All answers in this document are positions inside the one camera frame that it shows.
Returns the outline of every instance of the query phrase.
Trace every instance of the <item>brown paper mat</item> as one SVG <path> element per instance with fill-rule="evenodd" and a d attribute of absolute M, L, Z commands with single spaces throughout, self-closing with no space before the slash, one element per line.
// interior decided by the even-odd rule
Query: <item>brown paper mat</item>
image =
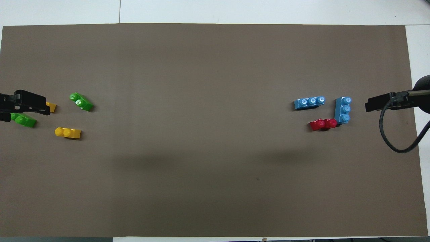
<path fill-rule="evenodd" d="M 404 26 L 4 27 L 2 93 L 58 106 L 0 123 L 0 236 L 426 236 L 418 150 L 364 109 L 410 76 Z M 350 123 L 312 132 L 340 96 Z M 385 121 L 416 137 L 412 109 Z"/>

